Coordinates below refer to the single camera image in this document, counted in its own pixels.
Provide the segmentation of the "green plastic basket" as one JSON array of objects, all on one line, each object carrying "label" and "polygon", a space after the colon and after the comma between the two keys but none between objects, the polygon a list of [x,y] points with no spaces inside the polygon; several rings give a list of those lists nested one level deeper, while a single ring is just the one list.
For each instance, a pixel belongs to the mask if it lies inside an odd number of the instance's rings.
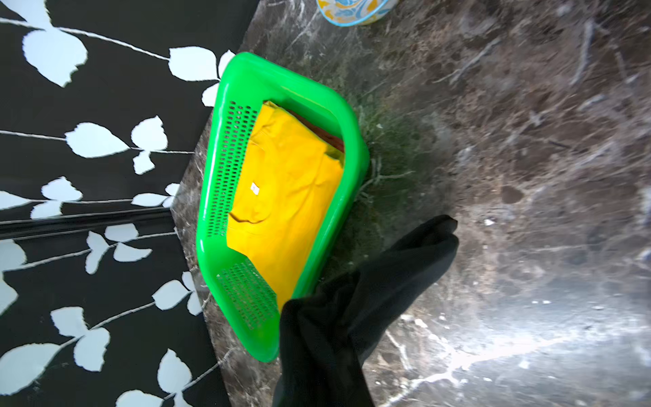
[{"label": "green plastic basket", "polygon": [[271,362],[279,353],[281,308],[276,295],[243,254],[226,243],[229,214],[247,145],[264,103],[292,110],[344,142],[344,166],[293,298],[313,293],[370,163],[357,117],[332,89],[243,53],[225,68],[217,91],[198,210],[198,267],[244,349]]}]

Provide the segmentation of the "black t-shirt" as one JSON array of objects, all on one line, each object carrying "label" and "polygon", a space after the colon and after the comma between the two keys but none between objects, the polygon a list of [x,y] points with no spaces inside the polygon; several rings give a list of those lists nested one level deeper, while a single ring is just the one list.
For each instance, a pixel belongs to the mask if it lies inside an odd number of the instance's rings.
[{"label": "black t-shirt", "polygon": [[355,271],[288,301],[280,318],[275,406],[371,406],[362,366],[387,328],[451,266],[458,222],[419,225]]}]

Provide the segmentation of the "red t-shirt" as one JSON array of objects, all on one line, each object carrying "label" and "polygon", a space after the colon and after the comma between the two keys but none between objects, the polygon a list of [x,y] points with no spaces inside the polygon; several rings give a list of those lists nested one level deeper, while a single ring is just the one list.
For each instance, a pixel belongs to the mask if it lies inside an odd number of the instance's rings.
[{"label": "red t-shirt", "polygon": [[315,135],[317,135],[320,139],[323,141],[327,142],[329,145],[337,149],[338,151],[344,153],[345,148],[344,148],[344,142],[340,137],[336,137],[331,135],[329,132],[325,131],[324,129],[317,127],[316,125],[310,123],[308,120],[303,118],[303,116],[297,114],[296,112],[292,110],[288,110],[288,113],[292,115],[294,118],[299,120],[305,127],[307,127],[309,130],[311,130]]}]

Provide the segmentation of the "yellow t-shirt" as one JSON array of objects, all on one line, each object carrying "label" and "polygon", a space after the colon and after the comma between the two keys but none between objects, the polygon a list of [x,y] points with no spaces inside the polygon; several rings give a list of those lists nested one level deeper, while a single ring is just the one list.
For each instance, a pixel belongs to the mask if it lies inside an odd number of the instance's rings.
[{"label": "yellow t-shirt", "polygon": [[343,175],[344,153],[282,107],[255,122],[226,243],[245,255],[283,307],[293,296]]}]

